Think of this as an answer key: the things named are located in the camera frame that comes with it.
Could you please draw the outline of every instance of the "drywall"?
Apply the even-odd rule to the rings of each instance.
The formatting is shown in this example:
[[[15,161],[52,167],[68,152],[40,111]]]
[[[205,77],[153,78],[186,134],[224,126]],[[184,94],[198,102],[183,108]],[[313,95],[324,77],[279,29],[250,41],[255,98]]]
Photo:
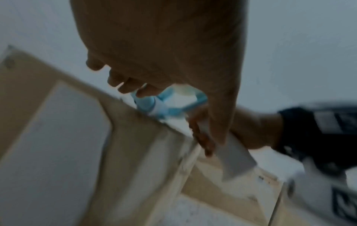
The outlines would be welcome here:
[[[108,68],[86,68],[68,1],[0,0],[0,6],[0,50],[11,43],[119,96],[106,84]],[[239,103],[276,111],[301,102],[356,99],[356,21],[354,0],[251,0]],[[185,122],[170,123],[189,133]],[[261,167],[282,178],[302,169],[277,156],[271,150],[255,154]]]

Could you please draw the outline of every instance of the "light blue plastic item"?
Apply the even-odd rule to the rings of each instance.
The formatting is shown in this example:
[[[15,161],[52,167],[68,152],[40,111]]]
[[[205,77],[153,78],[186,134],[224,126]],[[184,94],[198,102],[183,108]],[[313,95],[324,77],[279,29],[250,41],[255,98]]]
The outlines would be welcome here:
[[[131,93],[131,96],[134,98],[139,111],[159,120],[172,117],[184,118],[188,112],[207,102],[207,97],[204,93],[196,92],[197,101],[194,103],[186,105],[182,108],[168,107],[164,101],[167,100],[173,92],[173,89],[169,87],[158,96],[138,98],[136,97],[136,92]],[[199,122],[198,126],[202,132],[211,137],[209,133],[208,120]],[[223,180],[233,179],[236,176],[252,170],[257,165],[248,150],[231,133],[228,134],[227,141],[224,146],[216,144],[215,155],[222,162]]]

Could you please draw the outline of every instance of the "dark sleeve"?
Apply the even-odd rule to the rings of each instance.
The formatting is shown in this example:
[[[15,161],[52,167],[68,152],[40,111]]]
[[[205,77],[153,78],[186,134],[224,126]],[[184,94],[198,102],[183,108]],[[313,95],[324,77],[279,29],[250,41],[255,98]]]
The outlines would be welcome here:
[[[276,151],[299,161],[312,157],[331,176],[357,166],[357,103],[319,104],[289,108]]]

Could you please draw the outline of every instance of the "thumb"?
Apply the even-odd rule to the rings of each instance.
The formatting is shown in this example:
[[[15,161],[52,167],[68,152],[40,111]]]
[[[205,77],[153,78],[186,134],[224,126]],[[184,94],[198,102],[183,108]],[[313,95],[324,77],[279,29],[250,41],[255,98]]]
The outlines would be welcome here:
[[[209,130],[212,138],[219,144],[225,144],[233,121],[237,95],[238,89],[207,96]]]

